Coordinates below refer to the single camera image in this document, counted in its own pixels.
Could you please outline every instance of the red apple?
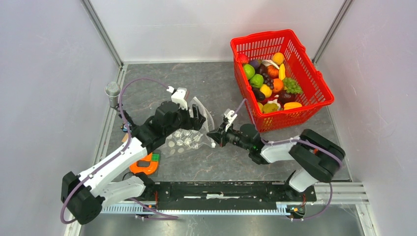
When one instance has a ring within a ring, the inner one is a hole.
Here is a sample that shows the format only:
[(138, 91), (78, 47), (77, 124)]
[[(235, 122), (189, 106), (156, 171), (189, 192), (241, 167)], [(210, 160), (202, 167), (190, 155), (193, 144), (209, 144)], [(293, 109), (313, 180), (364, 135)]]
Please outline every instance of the red apple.
[(239, 53), (238, 58), (236, 58), (236, 61), (242, 64), (248, 64), (249, 58), (245, 54)]

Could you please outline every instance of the orange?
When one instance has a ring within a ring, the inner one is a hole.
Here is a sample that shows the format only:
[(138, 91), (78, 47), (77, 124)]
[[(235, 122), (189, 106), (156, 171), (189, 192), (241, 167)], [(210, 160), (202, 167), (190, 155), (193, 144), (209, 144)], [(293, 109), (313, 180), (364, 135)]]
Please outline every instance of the orange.
[(284, 62), (284, 55), (282, 53), (275, 53), (274, 56), (272, 56), (272, 60), (278, 65), (281, 65)]
[(274, 89), (272, 90), (272, 92), (274, 93), (277, 93), (284, 88), (284, 82), (282, 82), (282, 80), (278, 78), (274, 79), (273, 84), (274, 84)]

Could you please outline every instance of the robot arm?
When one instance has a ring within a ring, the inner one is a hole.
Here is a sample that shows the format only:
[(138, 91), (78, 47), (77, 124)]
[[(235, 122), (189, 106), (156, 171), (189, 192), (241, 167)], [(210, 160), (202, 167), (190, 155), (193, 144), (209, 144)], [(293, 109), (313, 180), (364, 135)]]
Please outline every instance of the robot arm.
[(318, 146), (343, 161), (345, 152), (342, 148), (310, 129), (289, 140), (269, 143), (261, 139), (253, 124), (244, 124), (239, 130), (233, 129), (236, 118), (234, 111), (227, 110), (223, 123), (217, 130), (207, 135), (221, 147), (231, 143), (249, 151), (249, 157), (257, 164), (269, 164), (276, 161), (296, 160), (302, 169), (295, 171), (286, 184), (298, 193), (317, 182), (330, 182), (340, 168), (339, 162), (324, 152), (308, 144)]
[[(174, 90), (170, 87), (168, 91), (172, 93), (171, 101), (162, 102), (156, 109), (155, 115), (149, 117), (143, 125), (132, 126), (132, 138), (127, 148), (125, 148), (126, 141), (106, 158), (77, 176), (69, 172), (63, 177), (62, 202), (67, 199), (76, 185), (89, 177), (67, 205), (80, 224), (93, 220), (104, 207), (131, 197), (141, 196), (145, 187), (152, 185), (152, 181), (149, 181), (146, 175), (141, 174), (122, 182), (110, 183), (132, 163), (163, 145), (166, 137), (180, 128), (201, 129), (206, 118), (200, 114), (197, 105), (193, 105), (191, 110), (187, 107), (187, 90), (184, 88)], [(115, 155), (119, 156), (94, 175), (91, 174)]]

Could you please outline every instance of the gray floor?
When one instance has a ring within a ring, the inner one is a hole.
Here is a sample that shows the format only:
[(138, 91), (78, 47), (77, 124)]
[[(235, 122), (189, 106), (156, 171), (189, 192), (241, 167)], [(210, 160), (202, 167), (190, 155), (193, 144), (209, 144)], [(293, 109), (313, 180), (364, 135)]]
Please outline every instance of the gray floor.
[[(242, 96), (234, 79), (231, 62), (129, 65), (124, 84), (136, 78), (155, 78), (177, 88), (186, 87), (190, 97), (197, 96), (213, 116), (215, 125), (221, 123), (227, 108), (236, 109)], [(169, 94), (152, 82), (137, 82), (123, 97), (124, 108), (141, 124), (153, 115)], [(246, 110), (238, 114), (235, 127), (249, 122)], [(108, 152), (121, 145), (124, 136), (119, 129), (121, 121), (113, 126)], [(267, 140), (282, 140), (311, 128), (337, 143), (328, 110), (321, 109), (305, 124), (271, 131), (262, 136)], [(224, 148), (202, 147), (196, 151), (172, 157), (161, 157), (160, 168), (150, 176), (155, 181), (204, 180), (285, 180), (299, 166), (295, 161), (257, 165), (247, 152), (227, 145)], [(348, 170), (340, 170), (335, 179), (349, 179)], [(315, 214), (323, 206), (307, 206), (307, 215)], [(142, 222), (132, 215), (99, 215), (82, 227), (82, 236), (361, 236), (363, 235), (355, 206), (330, 206), (318, 218), (291, 223), (279, 216), (199, 216), (181, 215), (178, 221)]]
[[(175, 88), (185, 87), (190, 98), (196, 96), (211, 113), (214, 123), (222, 122), (226, 109), (235, 110), (242, 101), (237, 87), (232, 62), (165, 63), (129, 65), (124, 84), (137, 78), (154, 78)], [(142, 124), (161, 102), (169, 100), (169, 94), (160, 85), (139, 81), (133, 83), (123, 96), (123, 107), (137, 124)], [(235, 128), (249, 123), (249, 116), (242, 109), (235, 120)], [(108, 143), (107, 154), (121, 145), (125, 135), (120, 130), (121, 120), (116, 118)], [(337, 143), (335, 130), (327, 108), (321, 109), (306, 123), (262, 134), (272, 141), (299, 135), (310, 128)], [(208, 180), (286, 180), (292, 171), (299, 168), (295, 161), (281, 161), (270, 165), (257, 165), (238, 147), (200, 149), (183, 155), (161, 156), (158, 171), (151, 175), (155, 181), (208, 181)], [(349, 179), (346, 168), (334, 177), (336, 180)]]
[[(307, 214), (322, 206), (308, 206)], [(282, 216), (180, 215), (177, 221), (145, 221), (132, 215), (99, 215), (82, 236), (362, 236), (354, 206), (331, 206), (322, 216), (293, 222)]]

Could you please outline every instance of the eggplant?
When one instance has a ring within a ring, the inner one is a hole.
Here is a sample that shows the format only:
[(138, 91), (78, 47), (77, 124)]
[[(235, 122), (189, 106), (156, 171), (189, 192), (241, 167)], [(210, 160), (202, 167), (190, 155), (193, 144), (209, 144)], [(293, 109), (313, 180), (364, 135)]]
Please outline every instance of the eggplant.
[(296, 95), (293, 93), (289, 93), (286, 90), (281, 90), (277, 93), (278, 101), (280, 101), (283, 105), (287, 102), (295, 102)]
[(266, 99), (265, 94), (263, 94), (259, 88), (252, 88), (252, 92), (258, 102), (262, 102)]

